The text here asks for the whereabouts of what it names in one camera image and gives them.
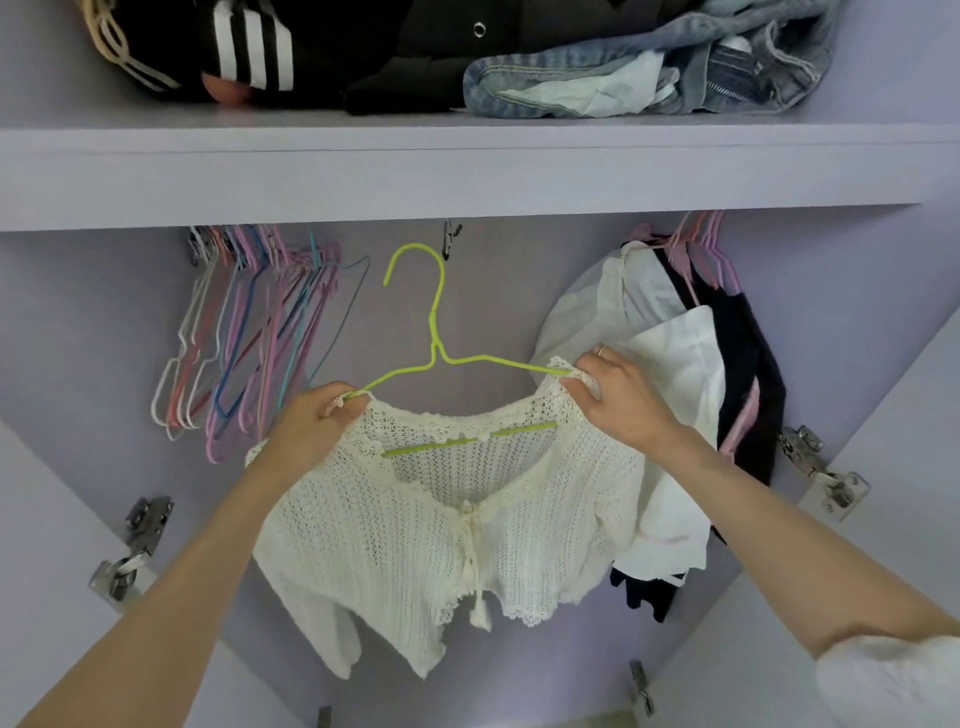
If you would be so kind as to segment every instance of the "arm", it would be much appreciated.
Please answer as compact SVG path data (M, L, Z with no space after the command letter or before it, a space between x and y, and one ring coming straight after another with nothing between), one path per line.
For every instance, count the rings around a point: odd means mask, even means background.
M813 657L858 635L919 642L960 622L842 536L719 455L677 422L639 368L609 347L577 367L600 385L564 387L587 419L653 458L723 533L780 620Z
M333 449L366 406L330 401L354 387L328 384L296 397L270 441L207 524L132 609L94 644L20 728L182 726L260 527L280 497ZM151 659L144 662L142 655ZM157 701L156 696L163 695Z

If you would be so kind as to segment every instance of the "forearm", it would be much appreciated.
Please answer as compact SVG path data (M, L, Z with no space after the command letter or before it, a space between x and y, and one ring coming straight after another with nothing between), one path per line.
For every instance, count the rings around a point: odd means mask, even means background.
M248 471L202 533L24 718L21 728L182 726L279 487Z
M724 535L760 592L818 657L856 635L960 635L933 601L684 429L653 453Z

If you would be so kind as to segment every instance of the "denim jeans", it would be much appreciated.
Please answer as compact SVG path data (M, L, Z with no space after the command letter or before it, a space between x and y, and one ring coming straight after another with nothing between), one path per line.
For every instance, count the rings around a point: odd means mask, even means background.
M464 74L464 98L481 116L573 116L565 109L508 100L500 92L611 73L643 51L662 50L667 52L664 66L678 68L680 82L670 97L644 113L777 113L801 101L827 72L827 41L839 3L707 0L699 12L650 33L475 61ZM751 51L719 42L732 36L744 38Z

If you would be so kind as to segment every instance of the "white garment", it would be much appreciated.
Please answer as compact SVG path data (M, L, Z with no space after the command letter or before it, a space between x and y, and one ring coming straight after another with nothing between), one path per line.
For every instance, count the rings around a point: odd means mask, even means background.
M673 85L657 91L662 51L644 51L612 73L569 81L544 81L526 89L500 91L511 101L559 107L580 116L602 118L640 113L669 96Z
M709 308L700 306L689 313L701 310ZM603 343L656 374L656 359L636 356L631 337L670 330L658 327L685 315L686 307L656 252L631 242L592 266L560 297L540 331L533 363L542 365L551 356L575 361ZM660 340L658 351L675 345ZM702 351L708 352L702 367L678 380L684 395L669 403L680 422L715 443L726 391L723 358L715 337ZM635 579L668 581L672 574L705 568L710 523L693 498L653 463L644 469L643 493L636 537L613 565Z
M689 382L719 356L708 308L629 346L682 410L690 407ZM549 422L559 426L490 436ZM381 457L460 437L479 439ZM422 677L444 655L443 627L461 597L474 597L470 621L490 629L484 591L499 597L507 617L533 625L596 586L634 537L644 465L641 454L590 425L554 376L532 397L475 417L416 415L373 400L281 499L253 555L335 674L349 677L360 654L346 609Z
M960 639L857 637L817 661L817 683L846 728L960 725Z

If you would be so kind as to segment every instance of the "tassel tie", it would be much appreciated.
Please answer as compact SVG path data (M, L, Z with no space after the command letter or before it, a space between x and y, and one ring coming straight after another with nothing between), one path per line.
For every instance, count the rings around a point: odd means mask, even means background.
M464 549L464 588L474 596L473 609L470 610L470 624L490 632L493 625L487 604L483 599L483 582L480 574L480 527L479 507L465 500L456 518L456 530Z

